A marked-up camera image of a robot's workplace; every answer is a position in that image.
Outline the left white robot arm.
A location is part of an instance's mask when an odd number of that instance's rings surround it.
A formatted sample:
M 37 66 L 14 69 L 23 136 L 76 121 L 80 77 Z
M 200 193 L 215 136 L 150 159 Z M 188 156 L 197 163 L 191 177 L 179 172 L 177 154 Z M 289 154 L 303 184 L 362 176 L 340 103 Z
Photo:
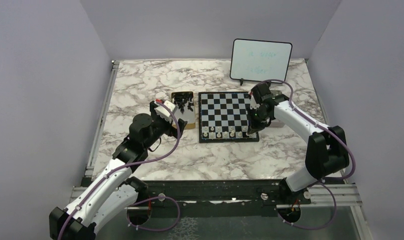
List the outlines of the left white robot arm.
M 149 163 L 150 147 L 163 135 L 178 144 L 186 121 L 175 116 L 177 106 L 168 100 L 150 103 L 150 114 L 136 115 L 129 133 L 116 148 L 102 173 L 74 201 L 56 207 L 49 215 L 53 240 L 93 240 L 98 232 L 126 207 L 147 199 L 147 185 L 132 173 Z

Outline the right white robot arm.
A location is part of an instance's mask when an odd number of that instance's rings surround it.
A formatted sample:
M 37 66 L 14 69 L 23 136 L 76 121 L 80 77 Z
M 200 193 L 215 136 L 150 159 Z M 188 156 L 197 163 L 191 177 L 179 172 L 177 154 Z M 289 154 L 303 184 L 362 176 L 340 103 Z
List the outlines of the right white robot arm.
M 290 96 L 273 94 L 270 86 L 270 81 L 264 81 L 249 91 L 247 133 L 257 133 L 279 120 L 307 143 L 305 165 L 279 183 L 278 197 L 289 204 L 301 190 L 348 167 L 350 155 L 341 127 L 317 121 L 298 108 Z

